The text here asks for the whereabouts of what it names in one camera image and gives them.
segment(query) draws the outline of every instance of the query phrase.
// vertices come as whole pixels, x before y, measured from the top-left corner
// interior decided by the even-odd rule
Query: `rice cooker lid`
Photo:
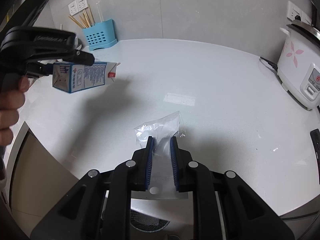
[[[287,25],[290,29],[301,34],[303,37],[311,41],[320,49],[320,31],[299,20],[294,20],[291,24]]]

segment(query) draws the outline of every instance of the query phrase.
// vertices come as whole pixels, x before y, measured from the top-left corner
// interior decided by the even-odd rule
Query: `power cord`
[[[263,59],[265,62],[267,62],[276,72],[278,72],[278,65],[270,60],[267,60],[263,57],[260,57],[260,59]]]

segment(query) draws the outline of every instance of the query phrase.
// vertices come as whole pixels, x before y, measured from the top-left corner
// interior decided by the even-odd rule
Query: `rice cooker control panel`
[[[310,101],[320,100],[320,69],[311,63],[308,72],[300,85],[300,91]]]

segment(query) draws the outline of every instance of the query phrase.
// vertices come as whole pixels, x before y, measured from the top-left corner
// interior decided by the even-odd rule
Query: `metal screw cap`
[[[236,176],[234,171],[227,171],[226,175],[230,179],[233,179]]]
[[[136,162],[133,160],[129,160],[125,163],[125,165],[127,165],[128,167],[133,167],[134,165],[136,165]]]
[[[189,162],[188,165],[190,168],[196,168],[196,167],[198,167],[199,164],[197,162],[192,161],[192,162]]]
[[[93,177],[95,177],[97,175],[98,175],[98,171],[97,170],[91,170],[91,171],[88,172],[88,176],[90,178],[93,178]]]

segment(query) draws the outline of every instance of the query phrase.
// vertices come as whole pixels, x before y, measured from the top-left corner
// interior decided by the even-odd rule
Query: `white rice cooker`
[[[277,73],[282,87],[310,110],[320,104],[320,32],[299,20],[287,26]]]

